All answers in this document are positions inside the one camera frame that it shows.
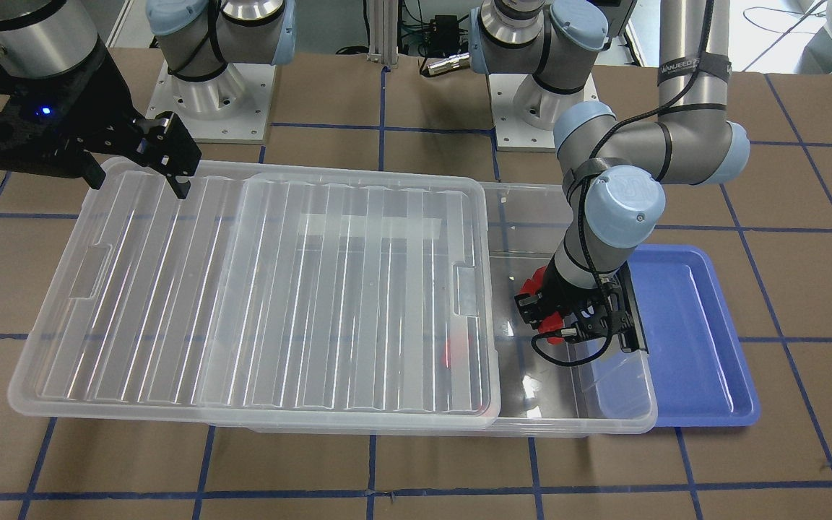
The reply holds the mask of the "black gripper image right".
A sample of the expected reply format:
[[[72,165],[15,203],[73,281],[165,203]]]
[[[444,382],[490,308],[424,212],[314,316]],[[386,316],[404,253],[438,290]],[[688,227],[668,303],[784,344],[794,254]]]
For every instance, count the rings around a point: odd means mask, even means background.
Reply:
[[[557,267],[548,264],[541,292],[525,298],[516,294],[516,306],[522,321],[537,332],[531,339],[534,351],[542,351],[542,340],[549,345],[579,345],[595,339],[604,339],[598,350],[607,351],[611,339],[622,336],[631,327],[618,273],[603,277],[600,287],[581,289],[565,283],[558,276]],[[554,312],[564,317],[564,327],[539,334],[539,323]]]

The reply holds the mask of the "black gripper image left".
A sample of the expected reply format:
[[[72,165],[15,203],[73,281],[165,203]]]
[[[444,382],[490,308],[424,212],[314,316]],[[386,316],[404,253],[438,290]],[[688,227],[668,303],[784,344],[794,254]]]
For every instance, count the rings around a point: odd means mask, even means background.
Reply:
[[[100,190],[95,154],[126,157],[162,175],[179,200],[191,190],[202,152],[172,111],[146,118],[97,39],[82,62],[51,78],[16,77],[0,52],[0,170],[83,178]]]

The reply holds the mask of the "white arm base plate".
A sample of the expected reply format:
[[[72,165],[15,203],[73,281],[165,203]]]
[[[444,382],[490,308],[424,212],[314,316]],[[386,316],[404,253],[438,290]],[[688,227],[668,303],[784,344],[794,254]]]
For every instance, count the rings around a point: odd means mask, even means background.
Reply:
[[[229,64],[217,78],[186,82],[159,73],[146,116],[178,114],[198,144],[263,144],[278,66]]]
[[[487,84],[496,147],[506,152],[554,152],[558,116],[576,103],[599,99],[592,77],[571,95],[545,91],[529,74],[490,74]]]

